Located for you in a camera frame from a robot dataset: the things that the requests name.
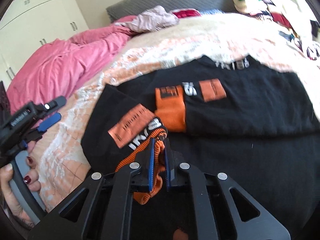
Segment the black sweater orange cuffs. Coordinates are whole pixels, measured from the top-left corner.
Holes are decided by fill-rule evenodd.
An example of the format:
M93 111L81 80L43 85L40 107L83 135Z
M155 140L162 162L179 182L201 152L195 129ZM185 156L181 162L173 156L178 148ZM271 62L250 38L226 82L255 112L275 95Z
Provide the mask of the black sweater orange cuffs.
M104 174L157 132L201 171L225 172L297 237L319 202L319 120L299 77L247 56L203 56L106 85L81 147Z

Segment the pile of folded clothes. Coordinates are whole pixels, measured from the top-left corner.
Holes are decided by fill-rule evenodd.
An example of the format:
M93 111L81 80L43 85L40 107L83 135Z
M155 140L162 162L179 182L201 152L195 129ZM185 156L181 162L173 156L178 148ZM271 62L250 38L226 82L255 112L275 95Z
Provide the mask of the pile of folded clothes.
M235 9L259 20L281 26L279 35L313 61L319 60L319 42L313 40L312 21L291 0L233 0Z

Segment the orange white fleece blanket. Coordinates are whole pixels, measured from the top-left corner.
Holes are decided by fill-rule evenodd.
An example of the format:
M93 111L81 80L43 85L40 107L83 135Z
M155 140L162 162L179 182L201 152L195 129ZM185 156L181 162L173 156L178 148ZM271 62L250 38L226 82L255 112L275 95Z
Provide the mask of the orange white fleece blanket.
M231 62L251 55L280 72L295 72L319 113L319 61L312 61L283 38L254 37L231 41L206 36L162 38L151 44L132 39L121 55L72 95L61 109L62 119L48 129L32 154L40 175L40 196L48 210L61 202L89 171L80 140L89 116L106 84L119 85L158 69L168 69L207 55Z

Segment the pink duvet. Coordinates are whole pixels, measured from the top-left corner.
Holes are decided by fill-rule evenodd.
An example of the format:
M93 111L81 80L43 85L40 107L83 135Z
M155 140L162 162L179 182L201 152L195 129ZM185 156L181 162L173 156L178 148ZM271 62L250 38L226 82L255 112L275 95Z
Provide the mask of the pink duvet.
M69 98L113 61L133 36L135 32L115 23L41 46L7 89L11 113L30 101L39 104L58 96Z

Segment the cream wardrobe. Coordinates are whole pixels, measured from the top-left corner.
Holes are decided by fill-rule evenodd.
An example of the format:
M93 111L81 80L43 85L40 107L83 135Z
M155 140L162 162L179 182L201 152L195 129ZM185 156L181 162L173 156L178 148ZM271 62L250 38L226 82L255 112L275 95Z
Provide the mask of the cream wardrobe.
M27 59L88 25L76 0L13 0L1 19L1 81L7 88Z

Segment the mauve crumpled garment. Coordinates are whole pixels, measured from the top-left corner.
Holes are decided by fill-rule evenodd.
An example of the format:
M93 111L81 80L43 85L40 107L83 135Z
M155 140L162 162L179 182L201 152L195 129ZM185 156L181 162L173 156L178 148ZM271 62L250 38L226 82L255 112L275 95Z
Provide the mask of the mauve crumpled garment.
M178 25L180 19L158 5L154 8L141 12L138 15L129 15L120 18L114 25L130 29L135 33L149 33Z

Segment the beige bed sheet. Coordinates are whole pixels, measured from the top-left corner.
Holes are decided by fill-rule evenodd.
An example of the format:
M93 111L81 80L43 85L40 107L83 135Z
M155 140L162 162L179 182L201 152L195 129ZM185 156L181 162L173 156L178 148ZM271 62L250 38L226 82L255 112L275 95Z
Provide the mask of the beige bed sheet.
M280 26L244 15L228 13L183 18L178 25L132 38L123 51L133 48L200 46L200 53L222 60L250 54L264 62L293 64L305 55L279 35Z

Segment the red satin pillow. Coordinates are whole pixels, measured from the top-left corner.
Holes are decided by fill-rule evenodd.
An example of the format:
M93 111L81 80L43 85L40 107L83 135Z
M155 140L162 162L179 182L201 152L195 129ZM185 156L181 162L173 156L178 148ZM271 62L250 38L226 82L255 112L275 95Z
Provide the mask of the red satin pillow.
M201 16L200 12L193 8L175 9L170 11L177 18L189 18Z

